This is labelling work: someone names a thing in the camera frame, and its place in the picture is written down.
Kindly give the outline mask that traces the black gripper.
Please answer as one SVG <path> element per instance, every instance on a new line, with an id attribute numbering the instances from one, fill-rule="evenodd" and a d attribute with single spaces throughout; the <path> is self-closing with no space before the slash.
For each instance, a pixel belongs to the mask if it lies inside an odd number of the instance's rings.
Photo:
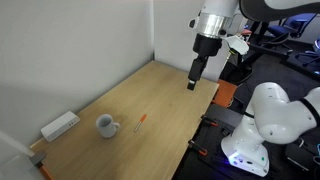
<path id="1" fill-rule="evenodd" d="M 200 79 L 202 72 L 206 67 L 208 58 L 210 56 L 216 56 L 221 46 L 222 40 L 220 38 L 209 38 L 200 34 L 196 35 L 193 51 L 196 52 L 198 56 L 194 60 L 192 65 L 193 79 L 195 81 L 198 81 Z M 194 90 L 196 85 L 195 81 L 188 81 L 188 90 Z"/>

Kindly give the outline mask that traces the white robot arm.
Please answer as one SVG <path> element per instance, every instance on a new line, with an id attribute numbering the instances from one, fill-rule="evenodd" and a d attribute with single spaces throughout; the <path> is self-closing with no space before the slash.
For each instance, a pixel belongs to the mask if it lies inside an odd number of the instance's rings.
<path id="1" fill-rule="evenodd" d="M 223 41 L 245 54 L 248 44 L 230 31 L 234 15 L 267 22 L 301 13 L 320 13 L 320 0 L 205 0 L 199 15 L 189 22 L 197 31 L 193 51 L 197 53 L 188 75 L 192 90 L 200 79 L 209 57 L 215 56 Z M 320 88 L 291 101 L 276 83 L 265 82 L 254 89 L 245 114 L 233 132 L 221 141 L 229 163 L 264 177 L 269 171 L 265 141 L 289 144 L 320 123 Z"/>

